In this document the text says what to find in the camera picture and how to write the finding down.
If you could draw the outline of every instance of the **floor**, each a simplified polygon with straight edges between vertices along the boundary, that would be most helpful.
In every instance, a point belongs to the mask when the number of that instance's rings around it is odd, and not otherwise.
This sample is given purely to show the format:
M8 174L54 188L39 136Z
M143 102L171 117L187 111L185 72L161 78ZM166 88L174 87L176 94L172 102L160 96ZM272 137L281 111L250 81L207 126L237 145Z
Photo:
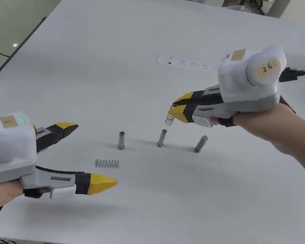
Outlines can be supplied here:
M61 0L0 0L0 52L11 55ZM0 55L0 67L6 61Z

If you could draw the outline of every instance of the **finger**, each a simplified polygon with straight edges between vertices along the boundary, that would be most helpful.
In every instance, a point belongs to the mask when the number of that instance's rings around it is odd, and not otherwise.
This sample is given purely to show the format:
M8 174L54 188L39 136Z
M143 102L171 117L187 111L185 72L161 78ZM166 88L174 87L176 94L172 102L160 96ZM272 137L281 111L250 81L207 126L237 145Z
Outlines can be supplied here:
M209 120L210 124L212 124L213 126L219 125L218 118L216 118L216 117L210 117L210 118L208 118L208 120Z

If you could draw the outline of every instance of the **yellow fingertip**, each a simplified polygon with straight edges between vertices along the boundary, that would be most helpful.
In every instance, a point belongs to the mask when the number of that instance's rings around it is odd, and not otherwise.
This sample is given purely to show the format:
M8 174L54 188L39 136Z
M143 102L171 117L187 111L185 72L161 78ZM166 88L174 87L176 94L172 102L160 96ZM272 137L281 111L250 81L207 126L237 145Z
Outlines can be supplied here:
M173 116L174 118L177 118L179 121L182 121L183 123L188 123L188 120L185 118L183 112L186 105L177 106L175 108L171 108L168 110L168 114Z
M78 126L75 123L69 123L69 122L59 122L59 123L55 123L55 124L62 129L65 129L65 128L70 127L70 126Z
M90 174L90 185L87 195L94 195L117 184L117 179L100 174Z

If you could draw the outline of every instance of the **human hand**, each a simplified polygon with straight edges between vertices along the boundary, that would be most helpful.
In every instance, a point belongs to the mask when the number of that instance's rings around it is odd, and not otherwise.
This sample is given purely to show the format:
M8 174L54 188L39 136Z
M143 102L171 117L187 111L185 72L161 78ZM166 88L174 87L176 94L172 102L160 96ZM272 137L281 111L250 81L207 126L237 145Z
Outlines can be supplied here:
M23 194L23 187L18 180L0 184L0 207Z

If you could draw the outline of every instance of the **gray plastic part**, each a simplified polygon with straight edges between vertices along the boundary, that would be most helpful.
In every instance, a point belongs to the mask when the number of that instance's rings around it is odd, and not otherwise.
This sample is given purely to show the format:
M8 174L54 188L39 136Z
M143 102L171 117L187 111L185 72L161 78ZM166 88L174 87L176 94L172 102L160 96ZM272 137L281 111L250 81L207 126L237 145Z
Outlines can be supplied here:
M74 174L57 174L35 169L33 174L22 176L19 181L24 189L48 187L51 190L75 185Z
M47 128L44 127L40 127L40 128L36 128L36 140L42 136L46 136L48 134L50 134L52 132L50 132Z
M18 179L22 175L32 174L34 171L35 164L0 172L0 183Z
M219 85L208 87L203 95L219 94ZM275 93L266 98L255 101L241 101L231 103L220 103L214 105L199 105L193 115L203 118L218 117L230 118L237 112L259 112L275 108L279 103L280 95Z

